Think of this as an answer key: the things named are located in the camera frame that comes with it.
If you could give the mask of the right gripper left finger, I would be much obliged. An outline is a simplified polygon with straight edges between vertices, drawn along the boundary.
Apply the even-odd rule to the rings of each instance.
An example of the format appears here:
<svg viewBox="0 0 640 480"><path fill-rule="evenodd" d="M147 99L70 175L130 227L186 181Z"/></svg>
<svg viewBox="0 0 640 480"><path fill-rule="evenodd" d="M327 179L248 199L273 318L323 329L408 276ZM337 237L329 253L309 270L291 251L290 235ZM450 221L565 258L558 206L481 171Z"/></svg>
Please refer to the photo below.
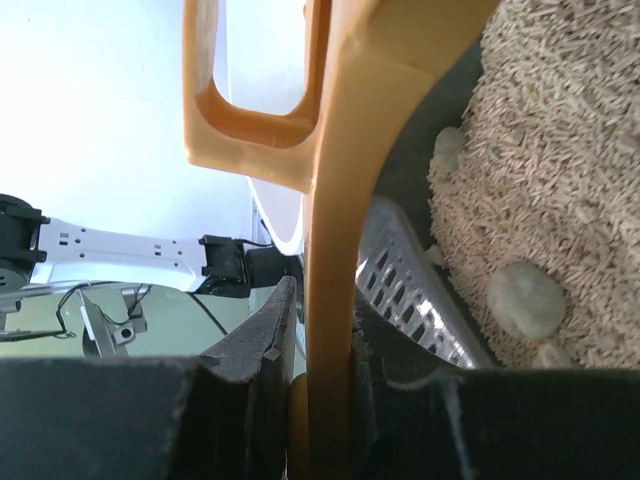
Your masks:
<svg viewBox="0 0 640 480"><path fill-rule="evenodd" d="M195 357L5 358L5 479L279 479L296 282Z"/></svg>

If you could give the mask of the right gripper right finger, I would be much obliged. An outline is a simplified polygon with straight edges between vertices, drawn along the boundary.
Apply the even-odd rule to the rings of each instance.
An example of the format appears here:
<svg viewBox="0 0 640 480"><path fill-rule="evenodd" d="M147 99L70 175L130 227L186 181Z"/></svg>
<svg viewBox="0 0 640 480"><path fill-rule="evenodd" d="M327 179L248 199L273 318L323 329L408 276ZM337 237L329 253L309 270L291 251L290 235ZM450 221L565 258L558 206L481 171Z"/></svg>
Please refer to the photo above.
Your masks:
<svg viewBox="0 0 640 480"><path fill-rule="evenodd" d="M353 327L359 479L635 479L633 370L463 369L359 304Z"/></svg>

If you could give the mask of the yellow litter scoop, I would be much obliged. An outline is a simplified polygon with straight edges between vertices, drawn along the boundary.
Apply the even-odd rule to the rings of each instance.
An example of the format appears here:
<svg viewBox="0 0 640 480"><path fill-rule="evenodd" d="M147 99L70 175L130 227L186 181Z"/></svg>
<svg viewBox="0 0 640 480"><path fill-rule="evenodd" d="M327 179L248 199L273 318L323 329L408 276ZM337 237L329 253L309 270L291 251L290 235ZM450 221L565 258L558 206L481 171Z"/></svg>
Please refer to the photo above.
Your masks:
<svg viewBox="0 0 640 480"><path fill-rule="evenodd" d="M363 225L380 170L425 95L482 32L493 1L309 1L292 112L233 106L213 78L219 5L184 7L188 160L305 195L305 374L290 394L287 473L352 475L352 325Z"/></svg>

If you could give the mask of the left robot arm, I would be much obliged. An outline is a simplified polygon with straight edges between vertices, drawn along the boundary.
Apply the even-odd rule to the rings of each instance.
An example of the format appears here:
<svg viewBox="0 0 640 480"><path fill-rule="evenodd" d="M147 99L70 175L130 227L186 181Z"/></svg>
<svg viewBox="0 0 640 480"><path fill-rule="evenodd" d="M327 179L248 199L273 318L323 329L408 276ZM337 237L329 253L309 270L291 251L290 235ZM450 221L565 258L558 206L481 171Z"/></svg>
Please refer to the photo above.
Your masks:
<svg viewBox="0 0 640 480"><path fill-rule="evenodd" d="M214 235L162 239L91 229L1 198L1 292L107 283L163 286L246 298L285 277L303 279L299 257L275 246Z"/></svg>

